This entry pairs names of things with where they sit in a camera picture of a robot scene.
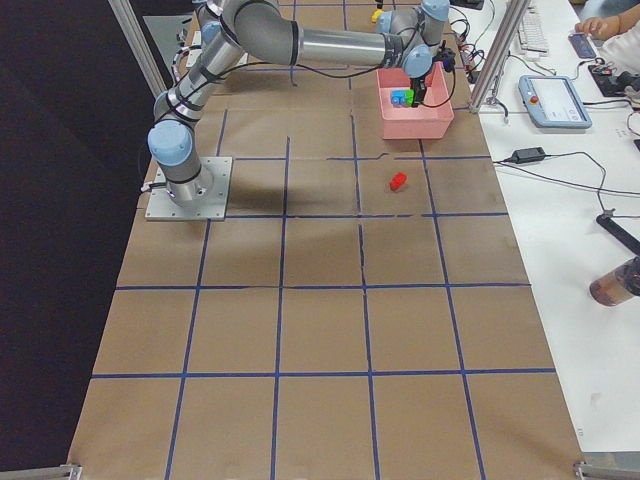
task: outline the smartphone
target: smartphone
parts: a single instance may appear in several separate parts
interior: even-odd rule
[[[586,33],[572,33],[569,35],[569,42],[579,58],[596,58],[598,56]]]

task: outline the person's arm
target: person's arm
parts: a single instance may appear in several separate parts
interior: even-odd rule
[[[612,17],[591,17],[576,24],[576,32],[590,34],[598,40],[607,40],[626,32],[640,20],[640,5]]]

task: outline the white mounting plate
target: white mounting plate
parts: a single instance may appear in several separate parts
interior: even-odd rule
[[[146,219],[150,221],[184,220],[224,220],[231,183],[231,157],[201,157],[202,165],[213,174],[211,192],[197,206],[185,208],[177,205],[164,188],[151,190],[147,205]],[[164,173],[158,168],[155,183],[165,181]]]

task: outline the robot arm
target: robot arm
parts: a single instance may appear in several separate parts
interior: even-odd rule
[[[156,125],[148,137],[173,201],[189,207],[211,190],[212,175],[195,151],[193,129],[216,84],[245,52],[280,65],[312,60],[402,68],[416,90],[415,107],[438,59],[448,9],[448,0],[422,0],[419,7],[384,12],[377,33],[363,33],[303,28],[282,18],[277,0],[208,0],[197,12],[207,25],[203,52],[189,73],[156,100]]]

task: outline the black power brick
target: black power brick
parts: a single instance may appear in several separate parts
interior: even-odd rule
[[[511,157],[505,158],[504,162],[517,164],[539,162],[544,160],[546,156],[547,154],[544,153],[542,147],[521,148],[520,150],[515,150]]]

